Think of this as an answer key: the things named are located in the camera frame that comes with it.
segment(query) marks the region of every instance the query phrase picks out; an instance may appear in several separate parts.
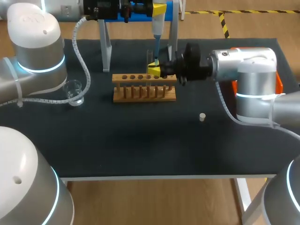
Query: wooden floor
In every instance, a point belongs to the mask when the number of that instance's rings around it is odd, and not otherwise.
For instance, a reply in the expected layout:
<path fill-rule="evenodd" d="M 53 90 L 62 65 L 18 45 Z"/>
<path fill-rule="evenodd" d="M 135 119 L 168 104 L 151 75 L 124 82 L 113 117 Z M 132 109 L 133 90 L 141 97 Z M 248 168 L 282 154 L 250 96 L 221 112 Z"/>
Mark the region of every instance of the wooden floor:
<path fill-rule="evenodd" d="M 187 0 L 187 11 L 299 10 L 298 0 Z M 299 14 L 226 14 L 231 38 L 277 38 L 300 80 Z M 73 23 L 60 23 L 64 38 L 72 37 Z M 169 24 L 165 26 L 167 38 Z M 111 38 L 152 38 L 150 23 L 111 23 Z M 98 26 L 89 22 L 79 38 L 99 39 Z M 186 15 L 179 38 L 224 38 L 218 16 Z M 13 56 L 5 22 L 0 22 L 0 58 Z M 248 179 L 253 198 L 264 179 Z M 74 182 L 75 225 L 239 225 L 230 180 L 143 180 Z M 263 225 L 262 218 L 256 225 Z"/>

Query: small white cap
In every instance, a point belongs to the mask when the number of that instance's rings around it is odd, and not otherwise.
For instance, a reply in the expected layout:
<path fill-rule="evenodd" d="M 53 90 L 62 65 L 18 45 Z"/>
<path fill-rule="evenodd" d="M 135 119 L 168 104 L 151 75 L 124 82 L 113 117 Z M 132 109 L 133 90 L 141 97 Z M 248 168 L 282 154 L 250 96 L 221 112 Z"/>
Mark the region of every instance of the small white cap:
<path fill-rule="evenodd" d="M 205 120 L 206 115 L 204 113 L 201 113 L 199 116 L 199 119 L 201 122 L 203 122 Z"/>
<path fill-rule="evenodd" d="M 24 48 L 42 48 L 60 37 L 55 17 L 30 3 L 16 3 L 7 11 L 8 33 L 12 42 Z"/>
<path fill-rule="evenodd" d="M 37 169 L 34 144 L 20 132 L 0 127 L 0 219 L 27 194 Z"/>

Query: glass beaker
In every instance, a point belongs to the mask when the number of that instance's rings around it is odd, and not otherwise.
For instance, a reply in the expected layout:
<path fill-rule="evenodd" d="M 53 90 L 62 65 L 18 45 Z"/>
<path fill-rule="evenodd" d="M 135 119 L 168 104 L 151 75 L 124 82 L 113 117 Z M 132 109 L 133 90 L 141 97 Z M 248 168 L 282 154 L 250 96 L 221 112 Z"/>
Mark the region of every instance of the glass beaker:
<path fill-rule="evenodd" d="M 70 81 L 66 82 L 62 88 L 63 88 L 64 92 L 66 93 L 68 99 L 76 97 L 77 95 L 79 95 L 82 92 L 82 85 L 81 85 L 81 82 L 78 80 L 70 80 Z M 79 106 L 83 102 L 84 102 L 84 97 L 77 101 L 70 102 L 69 104 L 71 106 Z"/>

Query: yellow black caution tape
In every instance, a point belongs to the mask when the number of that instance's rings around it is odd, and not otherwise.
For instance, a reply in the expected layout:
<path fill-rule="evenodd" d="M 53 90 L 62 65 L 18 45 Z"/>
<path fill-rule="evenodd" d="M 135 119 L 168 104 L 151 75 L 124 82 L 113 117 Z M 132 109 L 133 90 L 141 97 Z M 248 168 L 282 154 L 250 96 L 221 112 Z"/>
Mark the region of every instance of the yellow black caution tape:
<path fill-rule="evenodd" d="M 185 14 L 219 14 L 219 13 L 300 13 L 300 10 L 205 10 L 186 11 Z"/>
<path fill-rule="evenodd" d="M 220 19 L 220 22 L 221 22 L 221 25 L 222 25 L 222 28 L 223 28 L 223 33 L 224 33 L 225 38 L 230 38 L 228 28 L 227 28 L 227 25 L 225 23 L 224 13 L 219 13 L 218 15 L 219 15 L 219 19 Z"/>

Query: metal stand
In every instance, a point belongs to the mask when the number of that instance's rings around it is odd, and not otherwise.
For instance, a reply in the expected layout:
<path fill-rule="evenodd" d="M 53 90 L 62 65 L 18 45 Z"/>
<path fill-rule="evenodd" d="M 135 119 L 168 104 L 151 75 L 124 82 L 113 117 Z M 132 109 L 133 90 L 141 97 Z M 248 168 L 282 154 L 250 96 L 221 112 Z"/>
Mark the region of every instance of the metal stand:
<path fill-rule="evenodd" d="M 179 0 L 173 0 L 173 20 L 171 21 L 168 41 L 169 60 L 175 59 L 178 41 Z"/>
<path fill-rule="evenodd" d="M 169 60 L 175 59 L 175 52 L 177 51 L 178 39 L 178 14 L 179 14 L 179 0 L 173 0 L 173 17 L 170 26 L 168 52 Z M 107 24 L 104 20 L 98 20 L 100 29 L 100 43 L 102 53 L 103 72 L 109 72 L 112 57 L 112 45 L 109 38 Z"/>
<path fill-rule="evenodd" d="M 104 20 L 98 20 L 100 29 L 100 43 L 103 63 L 103 72 L 109 72 L 112 57 L 112 44 L 109 38 L 107 24 Z"/>

